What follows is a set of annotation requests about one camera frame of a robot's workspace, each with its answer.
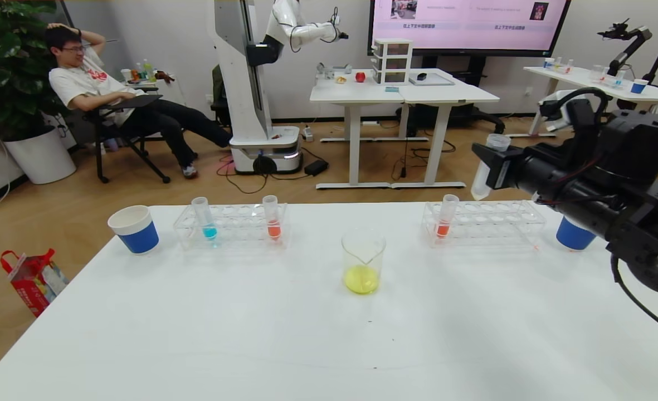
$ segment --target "blue paper cup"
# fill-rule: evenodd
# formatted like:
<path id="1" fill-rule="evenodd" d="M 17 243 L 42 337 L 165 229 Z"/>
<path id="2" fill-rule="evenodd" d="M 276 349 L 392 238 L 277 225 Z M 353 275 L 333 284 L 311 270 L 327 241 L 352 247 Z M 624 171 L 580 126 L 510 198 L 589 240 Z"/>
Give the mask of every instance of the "blue paper cup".
<path id="1" fill-rule="evenodd" d="M 596 234 L 576 226 L 566 216 L 561 218 L 561 224 L 556 231 L 557 241 L 563 244 L 563 246 L 574 249 L 575 251 L 585 250 L 594 241 L 594 238 L 596 238 Z"/>
<path id="2" fill-rule="evenodd" d="M 642 94 L 643 89 L 645 89 L 645 86 L 648 84 L 648 81 L 645 79 L 636 79 L 633 82 L 633 86 L 631 86 L 631 92 L 634 94 Z"/>
<path id="3" fill-rule="evenodd" d="M 108 227 L 128 251 L 138 255 L 151 251 L 160 241 L 148 206 L 128 206 L 113 213 L 108 218 Z"/>

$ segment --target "man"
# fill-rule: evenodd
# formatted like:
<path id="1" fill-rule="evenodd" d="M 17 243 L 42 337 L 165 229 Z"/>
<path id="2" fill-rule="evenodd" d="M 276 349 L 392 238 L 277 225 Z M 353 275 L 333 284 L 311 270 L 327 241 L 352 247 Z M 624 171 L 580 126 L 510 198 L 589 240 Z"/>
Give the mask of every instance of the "man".
<path id="1" fill-rule="evenodd" d="M 50 23 L 45 39 L 59 66 L 49 72 L 49 82 L 69 109 L 89 111 L 145 94 L 124 86 L 101 69 L 104 62 L 99 54 L 104 50 L 104 36 L 69 28 L 63 23 Z M 81 39 L 90 46 L 83 46 Z M 150 135 L 160 131 L 186 178 L 197 177 L 197 170 L 193 166 L 193 151 L 183 138 L 183 129 L 191 130 L 222 148 L 228 146 L 232 138 L 202 112 L 163 99 L 145 107 L 110 114 L 107 119 L 120 130 L 132 131 L 131 134 Z"/>

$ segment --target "red shopping bag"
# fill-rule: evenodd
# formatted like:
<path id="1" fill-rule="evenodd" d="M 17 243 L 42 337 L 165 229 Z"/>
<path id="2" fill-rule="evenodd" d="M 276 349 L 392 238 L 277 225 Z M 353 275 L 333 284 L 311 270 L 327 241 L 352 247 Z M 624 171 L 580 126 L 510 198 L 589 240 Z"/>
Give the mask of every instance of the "red shopping bag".
<path id="1" fill-rule="evenodd" d="M 17 259 L 14 267 L 4 258 L 10 254 Z M 41 256 L 22 254 L 18 257 L 13 251 L 4 251 L 0 256 L 2 268 L 7 272 L 11 285 L 36 317 L 39 317 L 69 284 L 59 267 L 51 261 L 53 255 L 54 250 L 49 249 Z"/>

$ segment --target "television screen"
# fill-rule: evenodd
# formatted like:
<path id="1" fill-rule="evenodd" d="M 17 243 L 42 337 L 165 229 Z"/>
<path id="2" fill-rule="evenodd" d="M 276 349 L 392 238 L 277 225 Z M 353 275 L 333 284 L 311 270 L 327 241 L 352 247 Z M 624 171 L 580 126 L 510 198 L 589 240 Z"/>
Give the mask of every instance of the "television screen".
<path id="1" fill-rule="evenodd" d="M 415 53 L 550 56 L 571 0 L 372 0 L 375 38 L 413 41 Z"/>

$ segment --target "yellow liquid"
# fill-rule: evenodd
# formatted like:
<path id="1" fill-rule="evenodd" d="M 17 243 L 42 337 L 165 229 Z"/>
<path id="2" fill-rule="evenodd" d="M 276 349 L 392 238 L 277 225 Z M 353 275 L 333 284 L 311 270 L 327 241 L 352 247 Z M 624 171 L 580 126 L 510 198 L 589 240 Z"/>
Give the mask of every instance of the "yellow liquid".
<path id="1" fill-rule="evenodd" d="M 356 265 L 344 274 L 344 284 L 356 294 L 371 294 L 378 288 L 378 274 L 371 267 Z"/>

